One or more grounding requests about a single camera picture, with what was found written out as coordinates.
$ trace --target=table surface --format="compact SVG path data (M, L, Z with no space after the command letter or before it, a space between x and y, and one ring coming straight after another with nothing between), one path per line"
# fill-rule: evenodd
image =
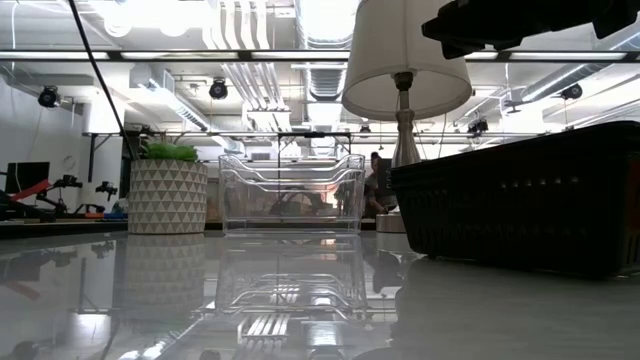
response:
M0 358L640 359L640 277L434 261L375 232L4 241L0 304Z

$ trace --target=black woven basket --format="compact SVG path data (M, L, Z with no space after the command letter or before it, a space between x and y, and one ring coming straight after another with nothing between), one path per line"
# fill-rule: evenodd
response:
M391 170L411 248L589 275L640 268L640 125L615 122Z

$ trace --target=table lamp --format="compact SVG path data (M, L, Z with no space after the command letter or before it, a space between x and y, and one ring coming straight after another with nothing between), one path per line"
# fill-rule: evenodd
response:
M464 58L446 60L421 26L447 0L363 0L358 7L342 104L371 120L397 121L392 166L420 162L413 121L464 104L471 84Z

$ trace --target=green plant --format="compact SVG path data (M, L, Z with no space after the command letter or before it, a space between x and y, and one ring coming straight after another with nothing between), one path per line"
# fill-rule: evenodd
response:
M143 159L198 161L198 151L193 146L159 142L142 145L141 148Z

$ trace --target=lampshade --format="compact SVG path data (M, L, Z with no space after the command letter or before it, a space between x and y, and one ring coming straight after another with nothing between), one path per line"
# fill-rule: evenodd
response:
M358 8L347 70L344 107L368 119L395 121L398 90L393 75L413 72L409 94L415 119L444 114L471 96L463 58L446 60L440 42L421 25L447 0L363 0Z

